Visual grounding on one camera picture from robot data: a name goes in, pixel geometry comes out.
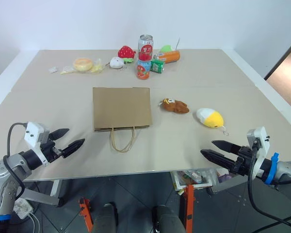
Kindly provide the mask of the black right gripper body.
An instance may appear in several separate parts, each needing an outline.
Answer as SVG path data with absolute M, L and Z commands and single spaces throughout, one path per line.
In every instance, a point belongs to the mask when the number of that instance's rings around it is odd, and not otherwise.
M 239 175 L 249 175 L 252 160 L 252 150 L 249 147 L 239 147 L 236 149 L 237 160 L 234 163 L 233 171 Z

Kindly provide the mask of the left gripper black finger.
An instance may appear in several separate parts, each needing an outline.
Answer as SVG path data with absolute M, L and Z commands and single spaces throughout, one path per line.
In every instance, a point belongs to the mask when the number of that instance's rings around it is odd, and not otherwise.
M 58 140 L 69 131 L 68 128 L 57 129 L 49 134 L 50 140 Z
M 85 139 L 83 138 L 69 144 L 65 149 L 62 150 L 62 157 L 66 158 L 76 152 L 83 145 L 84 142 Z

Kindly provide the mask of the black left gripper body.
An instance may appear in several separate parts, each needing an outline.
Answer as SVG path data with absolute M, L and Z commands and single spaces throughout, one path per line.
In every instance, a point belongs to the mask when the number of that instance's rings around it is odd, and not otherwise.
M 54 162 L 63 155 L 63 151 L 55 147 L 55 140 L 57 140 L 56 137 L 49 135 L 47 141 L 40 145 L 41 152 L 49 163 Z

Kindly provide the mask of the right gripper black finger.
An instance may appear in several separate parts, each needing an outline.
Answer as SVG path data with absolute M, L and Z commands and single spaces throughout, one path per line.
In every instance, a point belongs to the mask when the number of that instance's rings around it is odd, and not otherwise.
M 201 150 L 200 152 L 207 160 L 223 168 L 232 170 L 234 167 L 235 161 L 229 158 L 226 158 L 225 156 L 223 156 L 222 154 L 214 150 L 206 149 L 206 150 Z
M 238 154 L 239 150 L 241 149 L 241 146 L 238 146 L 236 144 L 224 141 L 224 140 L 213 140 L 212 144 L 214 144 L 217 148 L 233 154 Z

